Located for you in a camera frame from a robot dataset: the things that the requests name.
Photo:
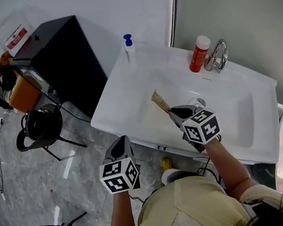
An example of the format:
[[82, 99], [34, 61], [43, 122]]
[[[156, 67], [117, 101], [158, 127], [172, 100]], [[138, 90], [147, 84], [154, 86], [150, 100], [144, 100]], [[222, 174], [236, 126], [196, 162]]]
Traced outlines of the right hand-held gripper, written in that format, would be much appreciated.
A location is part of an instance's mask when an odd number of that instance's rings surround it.
[[172, 107], [169, 117], [182, 131], [183, 140], [192, 145], [198, 152], [205, 150], [206, 144], [213, 139], [221, 140], [221, 130], [216, 114], [204, 107], [182, 105]]

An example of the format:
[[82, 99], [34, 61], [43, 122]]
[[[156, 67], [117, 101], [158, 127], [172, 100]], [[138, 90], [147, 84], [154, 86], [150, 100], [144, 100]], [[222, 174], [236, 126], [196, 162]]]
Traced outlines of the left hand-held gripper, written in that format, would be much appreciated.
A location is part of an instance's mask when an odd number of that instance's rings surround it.
[[136, 164], [130, 139], [123, 135], [106, 151], [99, 179], [109, 193], [119, 193], [139, 189], [139, 175], [140, 165]]

